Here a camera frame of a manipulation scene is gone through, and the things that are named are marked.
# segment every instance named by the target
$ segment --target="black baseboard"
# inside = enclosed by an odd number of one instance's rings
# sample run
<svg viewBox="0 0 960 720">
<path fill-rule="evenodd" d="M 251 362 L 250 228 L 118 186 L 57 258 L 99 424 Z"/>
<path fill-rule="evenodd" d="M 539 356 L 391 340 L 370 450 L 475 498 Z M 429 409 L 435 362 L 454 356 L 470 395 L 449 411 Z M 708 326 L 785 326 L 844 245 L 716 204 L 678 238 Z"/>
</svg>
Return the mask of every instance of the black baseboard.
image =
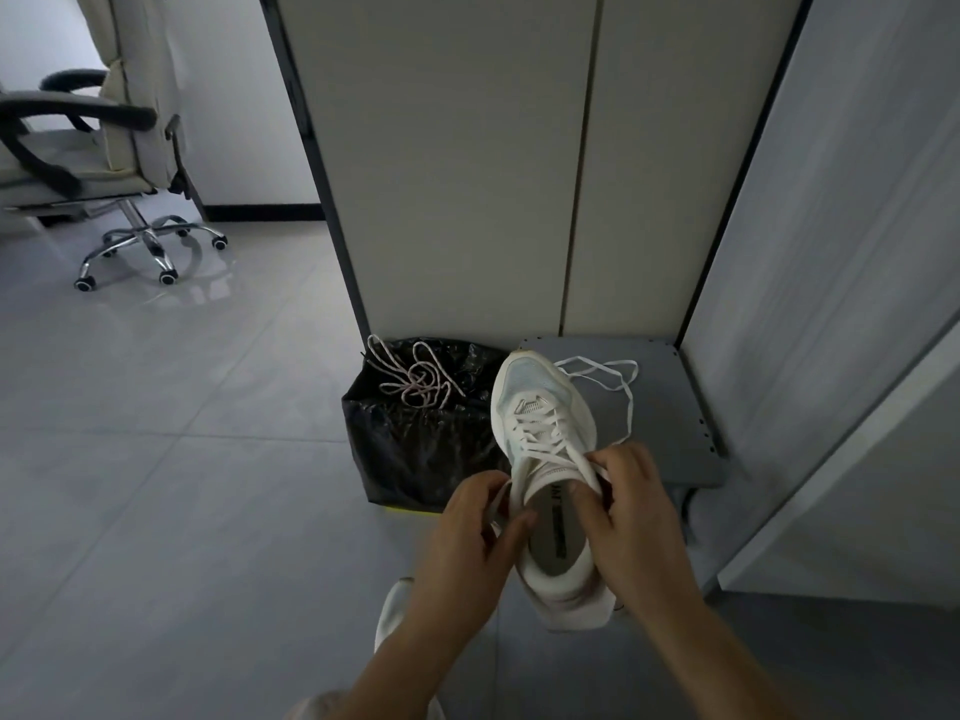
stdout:
<svg viewBox="0 0 960 720">
<path fill-rule="evenodd" d="M 208 204 L 203 207 L 211 223 L 322 222 L 327 219 L 319 204 Z"/>
</svg>

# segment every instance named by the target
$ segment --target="gray tile floor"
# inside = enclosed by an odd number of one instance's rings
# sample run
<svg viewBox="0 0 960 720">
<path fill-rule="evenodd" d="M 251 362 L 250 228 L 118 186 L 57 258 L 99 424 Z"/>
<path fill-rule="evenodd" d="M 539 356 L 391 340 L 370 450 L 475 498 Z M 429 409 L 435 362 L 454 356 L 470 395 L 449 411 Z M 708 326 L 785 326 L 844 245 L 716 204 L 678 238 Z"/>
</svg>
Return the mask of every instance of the gray tile floor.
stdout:
<svg viewBox="0 0 960 720">
<path fill-rule="evenodd" d="M 80 294 L 112 217 L 0 238 L 0 717 L 280 718 L 356 677 L 433 519 L 364 498 L 339 406 L 361 343 L 323 224 L 174 239 L 172 288 L 126 250 Z M 816 713 L 956 709 L 955 615 L 721 612 Z M 629 619 L 548 634 L 513 582 L 440 699 L 451 720 L 690 717 Z"/>
</svg>

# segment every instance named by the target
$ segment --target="seat cushion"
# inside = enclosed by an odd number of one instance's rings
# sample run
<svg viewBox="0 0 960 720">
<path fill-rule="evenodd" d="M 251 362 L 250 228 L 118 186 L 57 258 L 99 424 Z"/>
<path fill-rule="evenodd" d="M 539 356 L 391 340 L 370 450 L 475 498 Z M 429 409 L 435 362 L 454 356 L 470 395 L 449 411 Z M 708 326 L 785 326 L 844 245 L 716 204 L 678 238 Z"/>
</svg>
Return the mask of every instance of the seat cushion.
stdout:
<svg viewBox="0 0 960 720">
<path fill-rule="evenodd" d="M 151 192 L 151 186 L 133 169 L 111 169 L 99 143 L 100 131 L 73 129 L 36 131 L 20 137 L 43 161 L 69 170 L 83 183 L 77 199 L 96 200 Z M 23 207 L 67 202 L 63 196 L 33 178 L 5 145 L 0 143 L 0 206 Z"/>
</svg>

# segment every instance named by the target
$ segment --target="white sneaker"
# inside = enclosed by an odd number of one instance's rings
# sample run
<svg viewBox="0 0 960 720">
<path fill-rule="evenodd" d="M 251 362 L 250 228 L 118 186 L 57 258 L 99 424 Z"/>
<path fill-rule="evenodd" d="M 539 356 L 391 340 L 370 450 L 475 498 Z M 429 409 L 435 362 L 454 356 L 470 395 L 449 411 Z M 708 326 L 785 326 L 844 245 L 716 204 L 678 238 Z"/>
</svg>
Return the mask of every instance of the white sneaker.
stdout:
<svg viewBox="0 0 960 720">
<path fill-rule="evenodd" d="M 376 622 L 376 636 L 373 639 L 374 654 L 377 653 L 383 641 L 401 626 L 413 588 L 413 579 L 400 579 L 393 584 L 393 588 L 387 594 L 387 600 L 383 602 L 383 608 L 380 609 L 380 619 Z M 447 720 L 447 716 L 440 707 L 440 701 L 436 697 L 431 698 L 430 703 L 426 705 L 425 720 Z"/>
<path fill-rule="evenodd" d="M 521 350 L 500 366 L 490 412 L 493 436 L 512 467 L 510 515 L 529 507 L 539 516 L 516 564 L 537 614 L 553 630 L 604 626 L 617 599 L 600 578 L 563 484 L 579 480 L 601 493 L 584 457 L 597 441 L 590 407 L 553 362 Z"/>
</svg>

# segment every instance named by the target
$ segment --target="chrome chair base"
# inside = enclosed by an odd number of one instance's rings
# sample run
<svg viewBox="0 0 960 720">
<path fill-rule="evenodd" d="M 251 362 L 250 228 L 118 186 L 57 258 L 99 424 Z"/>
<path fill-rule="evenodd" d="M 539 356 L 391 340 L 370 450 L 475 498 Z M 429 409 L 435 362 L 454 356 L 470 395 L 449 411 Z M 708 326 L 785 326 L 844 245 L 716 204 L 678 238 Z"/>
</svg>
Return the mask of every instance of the chrome chair base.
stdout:
<svg viewBox="0 0 960 720">
<path fill-rule="evenodd" d="M 137 205 L 129 199 L 123 199 L 117 203 L 120 210 L 129 220 L 130 227 L 120 227 L 111 229 L 103 234 L 102 244 L 93 252 L 83 258 L 83 264 L 79 266 L 79 275 L 73 283 L 73 287 L 82 293 L 89 293 L 96 290 L 97 281 L 90 274 L 90 266 L 97 258 L 113 257 L 114 253 L 123 250 L 135 243 L 142 243 L 153 258 L 153 262 L 160 268 L 159 281 L 162 285 L 173 285 L 177 282 L 180 275 L 170 258 L 167 257 L 166 250 L 163 249 L 160 238 L 162 235 L 168 235 L 175 232 L 179 237 L 186 237 L 191 230 L 205 230 L 211 235 L 211 242 L 215 250 L 226 250 L 227 237 L 212 227 L 208 227 L 202 222 L 188 222 L 182 216 L 168 215 L 148 222 L 140 214 Z"/>
</svg>

